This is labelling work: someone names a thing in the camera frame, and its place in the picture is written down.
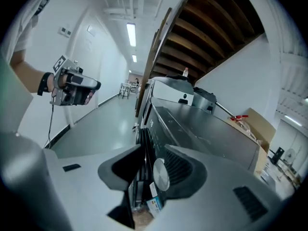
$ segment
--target gray floor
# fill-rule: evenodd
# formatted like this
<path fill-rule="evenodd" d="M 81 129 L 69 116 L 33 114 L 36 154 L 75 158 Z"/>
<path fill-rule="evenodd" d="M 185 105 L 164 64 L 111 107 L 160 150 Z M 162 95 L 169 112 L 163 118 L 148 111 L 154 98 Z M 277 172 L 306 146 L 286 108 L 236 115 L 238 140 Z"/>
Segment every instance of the gray floor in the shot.
<path fill-rule="evenodd" d="M 115 97 L 82 118 L 53 147 L 59 158 L 103 153 L 135 143 L 136 95 Z"/>

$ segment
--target cord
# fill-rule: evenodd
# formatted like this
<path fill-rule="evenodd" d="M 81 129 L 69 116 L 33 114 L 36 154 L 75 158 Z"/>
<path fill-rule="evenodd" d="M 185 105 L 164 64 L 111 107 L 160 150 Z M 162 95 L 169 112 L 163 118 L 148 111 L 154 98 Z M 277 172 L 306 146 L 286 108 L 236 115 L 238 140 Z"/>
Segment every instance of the cord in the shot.
<path fill-rule="evenodd" d="M 54 102 L 54 98 L 56 96 L 56 95 L 53 95 L 53 91 L 54 91 L 54 88 L 51 92 L 51 101 L 52 102 Z M 51 105 L 51 117 L 50 117 L 49 131 L 48 131 L 48 139 L 47 139 L 47 141 L 44 145 L 44 147 L 45 147 L 47 142 L 49 142 L 48 149 L 50 149 L 50 147 L 51 147 L 50 132 L 51 132 L 52 117 L 53 117 L 53 104 Z"/>

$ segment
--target white door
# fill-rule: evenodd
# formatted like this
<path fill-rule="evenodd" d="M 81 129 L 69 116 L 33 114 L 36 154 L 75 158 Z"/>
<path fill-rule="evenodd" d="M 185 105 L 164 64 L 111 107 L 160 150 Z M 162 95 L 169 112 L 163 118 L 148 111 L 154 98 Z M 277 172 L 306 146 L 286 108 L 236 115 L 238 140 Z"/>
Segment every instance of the white door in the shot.
<path fill-rule="evenodd" d="M 83 75 L 99 80 L 105 31 L 95 16 L 89 13 L 82 22 L 77 35 L 71 60 L 78 61 Z M 87 105 L 71 106 L 73 122 L 76 123 L 86 114 L 98 107 L 96 92 Z"/>

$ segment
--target white bottle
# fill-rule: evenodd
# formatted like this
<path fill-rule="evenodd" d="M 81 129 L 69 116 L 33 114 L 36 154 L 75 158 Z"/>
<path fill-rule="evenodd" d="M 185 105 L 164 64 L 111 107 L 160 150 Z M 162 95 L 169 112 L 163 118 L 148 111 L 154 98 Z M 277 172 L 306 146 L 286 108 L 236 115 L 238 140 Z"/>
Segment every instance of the white bottle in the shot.
<path fill-rule="evenodd" d="M 183 72 L 183 76 L 187 77 L 188 76 L 188 68 L 186 67 L 184 72 Z"/>

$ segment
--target person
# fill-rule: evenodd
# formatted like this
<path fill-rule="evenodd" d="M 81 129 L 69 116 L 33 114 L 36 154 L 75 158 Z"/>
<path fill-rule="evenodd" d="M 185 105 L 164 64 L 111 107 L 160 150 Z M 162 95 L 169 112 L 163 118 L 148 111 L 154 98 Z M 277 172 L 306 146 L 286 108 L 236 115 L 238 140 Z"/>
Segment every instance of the person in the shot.
<path fill-rule="evenodd" d="M 45 73 L 32 67 L 25 61 L 26 49 L 31 44 L 32 29 L 38 24 L 39 14 L 50 0 L 29 0 L 8 29 L 0 52 L 4 60 L 12 67 L 23 85 L 31 93 L 51 92 L 54 89 L 53 73 Z M 59 85 L 64 86 L 66 76 Z"/>

